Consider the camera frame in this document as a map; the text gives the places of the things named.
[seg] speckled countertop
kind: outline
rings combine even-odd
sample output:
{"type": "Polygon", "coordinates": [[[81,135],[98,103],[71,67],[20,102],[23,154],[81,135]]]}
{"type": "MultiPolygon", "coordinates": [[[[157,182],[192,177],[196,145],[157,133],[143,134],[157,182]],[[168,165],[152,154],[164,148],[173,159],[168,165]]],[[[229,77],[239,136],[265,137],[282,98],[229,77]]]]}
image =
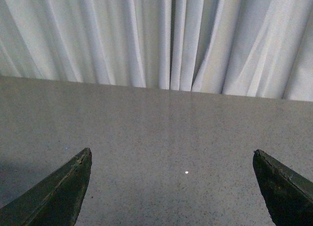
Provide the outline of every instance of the speckled countertop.
{"type": "Polygon", "coordinates": [[[77,226],[270,226],[253,151],[313,180],[313,103],[0,77],[0,207],[85,147],[77,226]]]}

